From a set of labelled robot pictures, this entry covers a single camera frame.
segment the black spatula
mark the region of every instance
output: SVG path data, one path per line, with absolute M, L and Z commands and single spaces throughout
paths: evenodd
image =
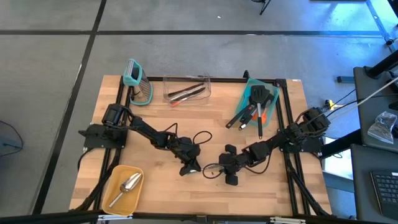
M 259 128 L 259 139 L 262 139 L 261 105 L 267 100 L 269 90 L 262 85 L 254 85 L 250 89 L 250 98 L 257 104 L 257 122 Z

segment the cheese grater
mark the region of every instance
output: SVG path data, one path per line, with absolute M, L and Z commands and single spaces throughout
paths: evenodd
M 129 59 L 123 74 L 123 83 L 134 87 L 134 105 L 147 105 L 153 95 L 153 86 L 149 82 L 142 67 L 134 60 Z

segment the concrete floor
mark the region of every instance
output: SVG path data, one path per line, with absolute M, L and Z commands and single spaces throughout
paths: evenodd
M 0 30 L 91 30 L 99 6 L 100 0 L 2 0 Z M 385 8 L 375 5 L 380 14 Z M 249 0 L 108 0 L 99 30 L 378 30 L 365 2 L 278 0 L 263 16 L 260 9 Z M 395 15 L 384 21 L 397 23 Z M 0 119 L 25 141 L 22 152 L 0 157 L 0 217 L 30 213 L 87 40 L 87 35 L 0 35 Z M 299 78 L 308 106 L 320 106 L 354 88 L 335 82 L 337 76 L 351 76 L 353 67 L 386 57 L 384 43 L 381 36 L 97 36 L 43 212 L 68 209 L 83 145 L 77 131 L 91 121 L 102 76 L 122 74 L 128 58 L 148 76 L 241 77 L 249 70 L 254 78 Z M 345 102 L 354 99 L 352 94 Z M 333 121 L 327 135 L 358 128 L 352 111 Z

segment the computer keyboard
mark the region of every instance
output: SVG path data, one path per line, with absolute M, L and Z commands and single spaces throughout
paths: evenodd
M 371 177 L 380 212 L 398 220 L 398 171 L 372 171 Z

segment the wooden tabletop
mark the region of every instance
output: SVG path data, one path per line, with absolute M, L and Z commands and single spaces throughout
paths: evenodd
M 107 106 L 115 102 L 119 79 L 120 76 L 104 76 L 93 116 L 94 123 L 101 123 Z M 242 131 L 238 131 L 236 124 L 231 129 L 225 128 L 234 116 L 245 83 L 212 83 L 207 104 L 175 108 L 171 108 L 164 100 L 162 82 L 152 84 L 154 97 L 150 105 L 132 105 L 132 112 L 157 130 L 164 130 L 177 122 L 179 137 L 192 138 L 202 130 L 211 132 L 213 139 L 200 146 L 201 153 L 197 157 L 202 167 L 218 162 L 218 156 L 224 152 L 226 144 L 235 145 L 239 152 L 245 146 L 259 141 L 256 126 L 248 126 Z M 307 109 L 303 86 L 300 80 L 287 80 L 287 84 L 293 117 L 296 118 Z M 280 100 L 284 123 L 287 124 L 282 91 Z M 277 113 L 274 110 L 268 127 L 263 130 L 263 139 L 276 134 L 277 128 Z M 95 149 L 82 160 L 70 208 L 79 206 L 97 184 L 103 155 L 103 149 Z M 306 186 L 322 208 L 330 213 L 319 160 L 308 153 L 300 155 Z M 269 168 L 264 174 L 256 175 L 245 169 L 239 171 L 238 186 L 225 184 L 224 175 L 212 180 L 205 179 L 201 173 L 179 176 L 180 161 L 171 152 L 155 149 L 148 139 L 134 131 L 129 131 L 120 164 L 139 167 L 144 171 L 145 181 L 136 212 L 292 215 L 283 154 L 278 150 L 273 150 Z M 263 170 L 265 165 L 264 162 L 253 169 Z M 298 210 L 303 213 L 300 191 L 295 187 Z

